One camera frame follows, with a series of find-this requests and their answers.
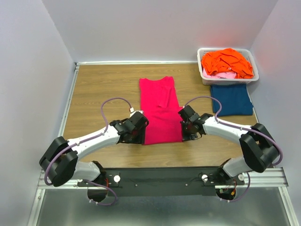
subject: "wooden tabletop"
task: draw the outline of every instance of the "wooden tabletop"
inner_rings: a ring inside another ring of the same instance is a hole
[[[210,96],[210,86],[204,86],[197,64],[176,65],[81,65],[71,100],[64,138],[77,138],[105,126],[100,114],[103,101],[123,97],[135,110],[140,109],[140,78],[158,80],[173,76],[180,105],[204,95]],[[212,102],[193,101],[191,107],[200,115],[212,113]],[[104,107],[109,121],[129,117],[128,105],[113,100]],[[228,116],[224,120],[254,125],[255,116]],[[195,141],[157,145],[117,144],[86,156],[82,161],[98,161],[104,167],[172,167],[218,166],[228,158],[242,155],[240,146],[226,139],[206,135]]]

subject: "orange clothing pile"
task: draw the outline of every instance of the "orange clothing pile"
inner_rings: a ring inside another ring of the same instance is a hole
[[[202,66],[209,75],[236,72],[236,79],[251,79],[254,76],[251,64],[232,48],[206,53],[202,59]]]

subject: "pink cloth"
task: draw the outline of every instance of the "pink cloth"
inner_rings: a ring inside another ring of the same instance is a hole
[[[234,79],[236,78],[236,72],[222,72],[222,73],[217,73],[216,75],[209,75],[207,74],[206,70],[203,69],[203,76],[205,78]]]
[[[140,107],[149,120],[145,131],[146,145],[182,142],[181,110],[174,88],[173,77],[152,81],[139,80]]]

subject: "navy blue fabric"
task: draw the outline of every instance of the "navy blue fabric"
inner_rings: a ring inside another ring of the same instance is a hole
[[[248,96],[246,85],[230,85],[230,86],[215,86],[210,87],[211,96],[218,99],[222,104],[222,111],[219,116],[227,115],[252,115],[253,105]],[[213,102],[213,112],[216,113],[219,105],[216,101]]]

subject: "gray wall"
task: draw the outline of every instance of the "gray wall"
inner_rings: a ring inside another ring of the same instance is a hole
[[[43,0],[72,58],[196,60],[199,47],[250,48],[277,0]]]
[[[27,225],[74,63],[40,0],[1,1],[0,225]]]
[[[284,151],[282,166],[301,222],[301,1],[279,0],[251,51],[260,79],[250,86],[261,123]]]

